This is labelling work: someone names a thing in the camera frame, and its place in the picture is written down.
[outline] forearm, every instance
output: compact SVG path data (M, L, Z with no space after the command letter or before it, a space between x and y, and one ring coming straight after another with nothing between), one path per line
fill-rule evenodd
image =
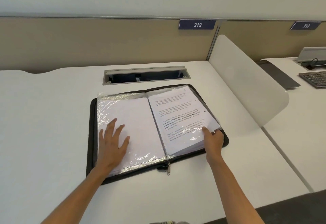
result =
M42 222L78 224L105 175L94 168L86 179Z
M228 224L264 223L222 157L211 164L211 169Z

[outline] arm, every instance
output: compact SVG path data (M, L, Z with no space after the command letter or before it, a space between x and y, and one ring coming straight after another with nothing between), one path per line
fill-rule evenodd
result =
M113 135L116 120L115 118L108 124L104 137L103 129L100 130L96 167L41 224L78 224L80 222L95 192L113 168L120 164L126 153L129 137L126 137L119 148L119 135L124 125L119 126Z
M263 224L221 156L224 135L219 130L212 135L206 127L202 131L207 162L212 169L228 224Z

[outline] black zipper binder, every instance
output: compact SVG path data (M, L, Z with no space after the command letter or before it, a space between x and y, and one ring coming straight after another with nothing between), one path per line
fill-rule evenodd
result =
M127 93L143 93L143 92L149 92L149 91L158 90L158 89L162 89L162 88L178 87L178 86L184 86L184 85L185 84L162 86L162 87L151 88L151 89L146 89L146 90L125 92L124 94L127 94ZM197 90L190 84L188 84L188 86L194 91L194 94L196 95L196 97L202 102L204 107L209 111L209 113L213 116L213 118L215 120L217 120L214 117L214 115L212 114L212 112L209 110L207 105L205 104L204 100L200 97ZM229 138L228 138L228 136L226 135L226 133L223 130L221 130L221 132L224 135L223 147L225 147L229 143ZM128 178L128 177L140 174L140 173L144 173L146 171L153 170L153 169L167 170L168 175L169 175L170 174L170 165L172 163L180 161L180 160L184 160L184 159L187 159L187 158L191 158L191 157L194 157L194 156L197 156L197 155L201 155L201 154L204 154L204 153L205 153L205 149L203 148L203 149L200 149L200 150L197 150L197 151L194 151L194 152L190 152L190 153L185 154L185 155L176 156L174 158L170 158L170 159L167 159L165 161L161 161L161 162L158 162L158 163L155 163L155 164L151 164L151 165L148 165L148 166L137 168L137 169L132 170L132 171L128 171L128 172L125 172L125 173L113 175L113 176L110 176L110 177L106 178L103 181L102 185L105 185L105 184L108 184L108 183L111 183L111 182L114 182L114 181L117 181L117 180L121 180L121 179L124 179L124 178ZM91 101L91 105L90 105L86 176L95 167L96 161L97 161L97 98L94 98Z

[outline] gray floor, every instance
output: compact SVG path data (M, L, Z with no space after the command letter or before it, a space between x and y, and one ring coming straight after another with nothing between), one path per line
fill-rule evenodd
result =
M287 199L257 209L266 224L326 223L326 190ZM227 224L226 218L207 224Z

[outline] printed page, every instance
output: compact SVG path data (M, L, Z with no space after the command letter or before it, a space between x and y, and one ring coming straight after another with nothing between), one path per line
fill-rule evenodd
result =
M200 147L204 140L202 126L211 132L220 128L188 86L148 99L168 155Z
M127 136L130 141L127 153L122 162L113 169L111 174L123 173L128 167L136 168L152 164L164 157L156 124L147 98L104 100L98 103L98 132L105 131L107 124L117 118L115 129L125 124L119 137L119 147Z

